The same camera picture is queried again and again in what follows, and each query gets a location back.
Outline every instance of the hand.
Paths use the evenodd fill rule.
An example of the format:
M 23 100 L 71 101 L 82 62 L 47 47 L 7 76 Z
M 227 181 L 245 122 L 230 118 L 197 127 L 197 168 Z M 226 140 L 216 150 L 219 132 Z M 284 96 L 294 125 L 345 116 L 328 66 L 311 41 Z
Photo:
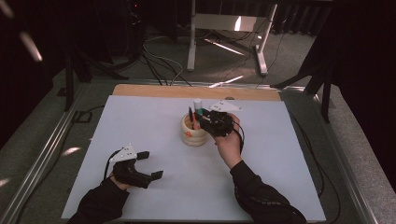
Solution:
M 239 132 L 239 118 L 234 114 L 228 114 L 233 118 L 233 127 Z M 240 139 L 236 132 L 231 132 L 227 136 L 217 136 L 213 137 L 218 146 L 219 154 L 223 158 L 225 164 L 232 169 L 238 162 L 242 160 L 241 149 L 240 149 Z
M 116 177 L 114 177 L 113 173 L 110 174 L 110 179 L 111 179 L 111 181 L 113 181 L 114 184 L 117 185 L 117 187 L 119 187 L 119 189 L 126 190 L 126 189 L 132 187 L 131 185 L 123 184 L 123 183 L 117 181 Z

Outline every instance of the marker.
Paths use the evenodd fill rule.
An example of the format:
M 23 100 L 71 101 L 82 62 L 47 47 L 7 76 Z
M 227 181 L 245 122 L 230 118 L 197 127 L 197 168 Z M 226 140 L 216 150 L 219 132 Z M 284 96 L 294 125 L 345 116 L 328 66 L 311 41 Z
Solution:
M 202 100 L 199 98 L 196 98 L 194 100 L 194 110 L 197 114 L 203 115 L 203 110 L 202 110 Z
M 190 122 L 192 123 L 192 109 L 190 106 L 189 106 L 189 116 L 190 116 Z

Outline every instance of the pencil cup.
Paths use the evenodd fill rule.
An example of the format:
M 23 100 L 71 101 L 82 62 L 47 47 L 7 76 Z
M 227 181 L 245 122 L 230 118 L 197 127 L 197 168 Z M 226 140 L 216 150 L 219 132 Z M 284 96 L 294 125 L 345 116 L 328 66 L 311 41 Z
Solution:
M 181 140 L 190 147 L 198 147 L 207 141 L 207 132 L 204 129 L 194 130 L 189 114 L 181 120 Z

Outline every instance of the aluminum rail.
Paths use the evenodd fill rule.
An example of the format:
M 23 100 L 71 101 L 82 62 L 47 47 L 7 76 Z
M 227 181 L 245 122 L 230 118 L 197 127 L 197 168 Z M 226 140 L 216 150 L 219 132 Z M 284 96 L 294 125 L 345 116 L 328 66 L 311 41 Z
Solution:
M 52 135 L 49 137 L 46 145 L 43 147 L 34 164 L 31 166 L 29 172 L 22 180 L 5 213 L 2 215 L 0 223 L 13 224 L 17 221 L 23 204 L 26 202 L 32 191 L 35 189 L 37 182 L 39 181 L 50 159 L 52 158 L 53 152 L 55 151 L 62 137 L 64 136 L 68 123 L 73 118 L 73 113 L 78 103 L 78 100 L 82 96 L 83 92 L 87 89 L 87 87 L 88 85 L 84 83 L 82 83 L 78 87 L 75 102 L 70 106 L 70 109 L 67 112 L 64 112 L 64 114 L 61 116 Z
M 313 101 L 313 104 L 320 105 L 317 95 L 311 100 Z M 314 106 L 314 108 L 315 112 L 318 114 L 318 117 L 322 118 L 320 106 Z M 332 148 L 332 154 L 334 155 L 334 160 L 337 163 L 337 167 L 339 168 L 341 176 L 344 178 L 346 187 L 348 188 L 349 194 L 352 198 L 353 203 L 355 204 L 356 210 L 361 217 L 362 223 L 378 224 L 373 210 L 367 203 L 364 195 L 361 193 L 361 188 L 357 185 L 358 181 L 353 174 L 349 162 L 347 161 L 347 156 L 345 155 L 344 150 L 342 149 L 334 131 L 332 130 L 331 124 L 326 123 L 324 119 L 320 119 L 320 124 L 322 125 L 324 132 L 330 140 L 329 142 Z

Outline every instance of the pen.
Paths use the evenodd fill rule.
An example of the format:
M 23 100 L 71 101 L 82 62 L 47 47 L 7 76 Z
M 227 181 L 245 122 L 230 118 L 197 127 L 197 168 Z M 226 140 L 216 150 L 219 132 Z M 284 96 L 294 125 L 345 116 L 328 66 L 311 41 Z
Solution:
M 199 130 L 201 127 L 198 125 L 197 120 L 195 119 L 195 115 L 192 114 L 192 128 L 194 130 Z

